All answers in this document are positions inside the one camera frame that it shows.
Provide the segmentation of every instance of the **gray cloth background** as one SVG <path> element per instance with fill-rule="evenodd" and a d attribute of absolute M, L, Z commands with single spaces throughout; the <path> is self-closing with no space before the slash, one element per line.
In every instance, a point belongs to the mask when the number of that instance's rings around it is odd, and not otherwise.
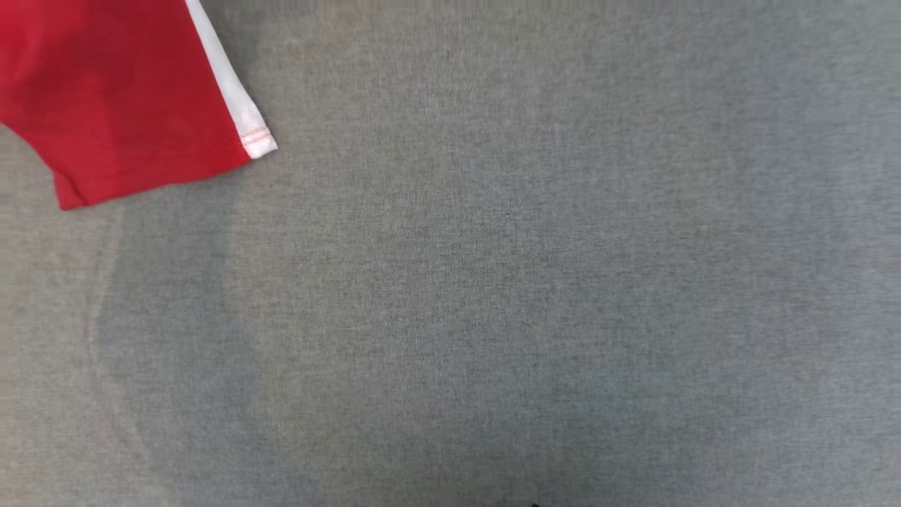
<path fill-rule="evenodd" d="M 280 151 L 0 134 L 0 504 L 895 504 L 897 2 L 205 6 Z"/>

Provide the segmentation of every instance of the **red sleeve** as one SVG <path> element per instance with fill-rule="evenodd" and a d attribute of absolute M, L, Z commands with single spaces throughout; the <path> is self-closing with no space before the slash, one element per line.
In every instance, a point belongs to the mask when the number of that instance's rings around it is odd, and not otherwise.
<path fill-rule="evenodd" d="M 276 148 L 197 0 L 0 0 L 0 43 L 0 121 L 63 209 Z"/>

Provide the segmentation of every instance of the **red fabric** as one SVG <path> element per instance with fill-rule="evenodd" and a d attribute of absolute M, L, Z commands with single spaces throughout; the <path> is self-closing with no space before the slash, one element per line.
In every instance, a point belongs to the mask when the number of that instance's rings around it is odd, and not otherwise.
<path fill-rule="evenodd" d="M 0 0 L 0 121 L 62 209 L 250 159 L 185 0 Z"/>

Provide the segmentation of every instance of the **white stripe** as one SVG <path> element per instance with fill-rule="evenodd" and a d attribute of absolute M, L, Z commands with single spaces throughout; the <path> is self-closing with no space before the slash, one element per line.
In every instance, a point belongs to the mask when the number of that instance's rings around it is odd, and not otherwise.
<path fill-rule="evenodd" d="M 206 57 L 210 61 L 210 67 L 213 68 L 213 75 L 219 85 L 219 91 L 223 94 L 225 105 L 232 116 L 238 135 L 241 137 L 244 150 L 252 159 L 258 159 L 277 149 L 276 140 L 269 133 L 257 105 L 250 100 L 250 96 L 247 95 L 247 91 L 244 90 L 244 86 L 235 75 L 232 64 L 225 56 L 225 50 L 219 42 L 219 37 L 216 37 L 216 32 L 210 24 L 210 19 L 206 17 L 204 8 L 198 0 L 186 1 L 187 10 L 191 13 L 197 34 L 200 35 L 200 40 L 204 44 Z"/>

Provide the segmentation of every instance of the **gray fabric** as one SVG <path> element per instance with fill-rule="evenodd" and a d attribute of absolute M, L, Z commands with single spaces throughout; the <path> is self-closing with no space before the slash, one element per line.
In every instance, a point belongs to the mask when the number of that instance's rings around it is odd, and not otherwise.
<path fill-rule="evenodd" d="M 898 498 L 897 2 L 205 4 L 279 152 L 0 135 L 0 504 Z"/>

